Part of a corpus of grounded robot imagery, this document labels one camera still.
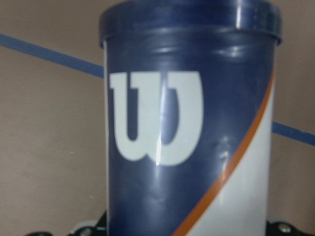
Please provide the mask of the white blue tennis ball can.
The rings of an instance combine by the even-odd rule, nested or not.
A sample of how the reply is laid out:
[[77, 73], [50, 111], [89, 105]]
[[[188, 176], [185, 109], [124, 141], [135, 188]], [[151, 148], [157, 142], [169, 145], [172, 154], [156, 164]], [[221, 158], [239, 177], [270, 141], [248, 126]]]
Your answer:
[[107, 234], [265, 235], [279, 9], [129, 0], [99, 30]]

